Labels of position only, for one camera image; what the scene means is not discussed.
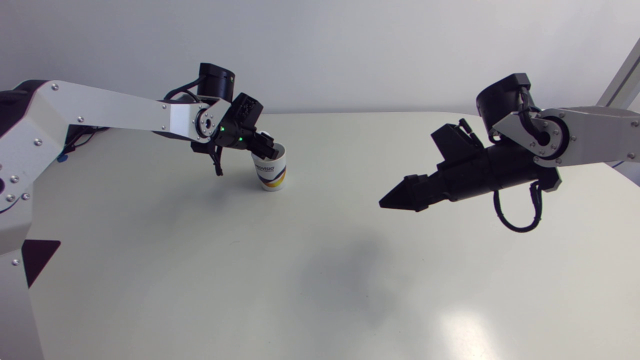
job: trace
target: table surface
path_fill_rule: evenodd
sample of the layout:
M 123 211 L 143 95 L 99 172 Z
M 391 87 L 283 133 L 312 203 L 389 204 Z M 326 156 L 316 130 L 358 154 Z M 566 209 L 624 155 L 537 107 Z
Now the table surface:
M 461 116 L 264 115 L 275 193 L 246 151 L 216 177 L 186 142 L 97 135 L 36 182 L 29 238 L 62 241 L 31 289 L 46 359 L 640 358 L 640 189 L 606 165 L 562 168 L 528 234 L 491 195 L 378 207 Z M 502 194 L 529 223 L 528 186 Z

